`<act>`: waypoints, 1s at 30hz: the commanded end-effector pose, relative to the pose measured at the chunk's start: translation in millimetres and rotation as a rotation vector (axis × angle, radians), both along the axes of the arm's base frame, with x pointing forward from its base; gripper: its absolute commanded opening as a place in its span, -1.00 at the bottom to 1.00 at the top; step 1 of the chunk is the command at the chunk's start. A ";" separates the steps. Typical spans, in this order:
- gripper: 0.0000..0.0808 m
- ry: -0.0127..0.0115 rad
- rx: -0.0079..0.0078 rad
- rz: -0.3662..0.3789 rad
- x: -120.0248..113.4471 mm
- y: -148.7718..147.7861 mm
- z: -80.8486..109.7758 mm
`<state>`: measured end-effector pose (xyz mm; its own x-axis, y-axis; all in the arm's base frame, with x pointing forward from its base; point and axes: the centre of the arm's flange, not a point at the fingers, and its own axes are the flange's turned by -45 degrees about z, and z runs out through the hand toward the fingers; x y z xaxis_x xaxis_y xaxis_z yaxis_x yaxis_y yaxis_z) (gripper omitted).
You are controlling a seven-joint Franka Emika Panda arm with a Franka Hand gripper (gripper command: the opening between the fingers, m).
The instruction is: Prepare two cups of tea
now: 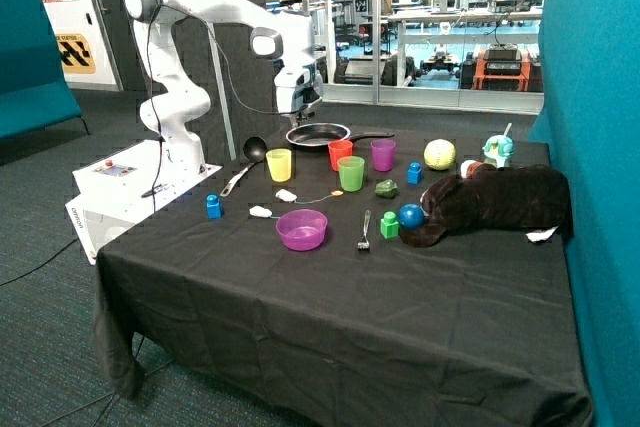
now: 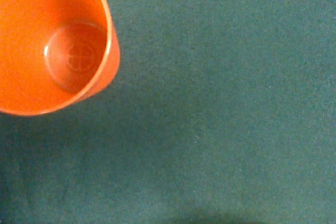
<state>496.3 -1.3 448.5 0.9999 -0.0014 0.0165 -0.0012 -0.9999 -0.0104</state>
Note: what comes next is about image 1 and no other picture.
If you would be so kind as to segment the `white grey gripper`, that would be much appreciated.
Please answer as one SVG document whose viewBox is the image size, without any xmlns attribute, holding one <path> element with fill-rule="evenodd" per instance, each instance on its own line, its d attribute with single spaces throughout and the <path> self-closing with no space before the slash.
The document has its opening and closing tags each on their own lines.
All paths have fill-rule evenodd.
<svg viewBox="0 0 640 427">
<path fill-rule="evenodd" d="M 322 75 L 314 65 L 284 66 L 274 78 L 277 112 L 289 117 L 291 127 L 306 122 L 306 111 L 323 97 Z"/>
</svg>

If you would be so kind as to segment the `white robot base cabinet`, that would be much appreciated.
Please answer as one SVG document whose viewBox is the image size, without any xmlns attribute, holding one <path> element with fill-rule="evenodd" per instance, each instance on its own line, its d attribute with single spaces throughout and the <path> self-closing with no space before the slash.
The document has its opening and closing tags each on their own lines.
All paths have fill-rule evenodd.
<svg viewBox="0 0 640 427">
<path fill-rule="evenodd" d="M 66 210 L 89 263 L 106 244 L 220 169 L 180 162 L 166 142 L 144 140 L 75 170 L 79 195 Z"/>
</svg>

